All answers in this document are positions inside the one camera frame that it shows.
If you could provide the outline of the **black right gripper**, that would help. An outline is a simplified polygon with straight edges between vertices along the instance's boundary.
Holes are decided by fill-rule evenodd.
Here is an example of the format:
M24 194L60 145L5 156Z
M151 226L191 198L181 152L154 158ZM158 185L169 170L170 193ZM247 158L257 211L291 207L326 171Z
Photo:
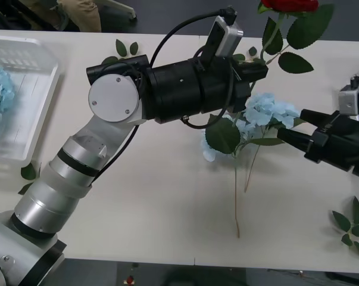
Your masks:
M342 115L303 109L300 119L315 126L313 134L280 128L277 138L305 153L305 158L321 161L359 177L359 121Z

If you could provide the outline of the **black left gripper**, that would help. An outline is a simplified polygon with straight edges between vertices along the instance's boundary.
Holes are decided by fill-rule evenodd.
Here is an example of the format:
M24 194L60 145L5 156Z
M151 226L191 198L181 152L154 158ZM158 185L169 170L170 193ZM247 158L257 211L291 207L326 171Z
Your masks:
M201 113L209 113L224 107L230 82L230 72L233 72L232 97L227 107L228 112L237 113L245 109L250 96L250 83L264 79L268 67L261 62L229 61L225 58L215 58L207 71L201 74L201 84L204 99Z

